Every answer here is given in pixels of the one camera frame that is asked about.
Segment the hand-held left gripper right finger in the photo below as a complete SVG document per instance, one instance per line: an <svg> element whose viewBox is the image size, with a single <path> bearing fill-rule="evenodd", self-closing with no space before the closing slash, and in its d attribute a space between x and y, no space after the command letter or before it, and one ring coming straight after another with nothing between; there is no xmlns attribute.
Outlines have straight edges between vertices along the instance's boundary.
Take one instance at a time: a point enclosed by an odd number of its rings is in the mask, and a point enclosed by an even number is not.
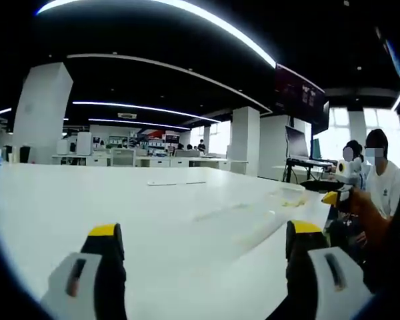
<svg viewBox="0 0 400 320"><path fill-rule="evenodd" d="M285 256L287 296L269 319L352 319L373 297L362 268L312 223L287 222Z"/></svg>

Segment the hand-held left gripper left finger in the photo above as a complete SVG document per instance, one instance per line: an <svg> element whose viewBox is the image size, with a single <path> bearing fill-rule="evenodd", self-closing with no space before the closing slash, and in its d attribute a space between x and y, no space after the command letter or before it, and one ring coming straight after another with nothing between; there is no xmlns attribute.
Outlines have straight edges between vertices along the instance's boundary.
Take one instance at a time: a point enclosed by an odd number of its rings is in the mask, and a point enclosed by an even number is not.
<svg viewBox="0 0 400 320"><path fill-rule="evenodd" d="M124 260L120 224L94 227L50 274L42 308L53 319L126 319Z"/></svg>

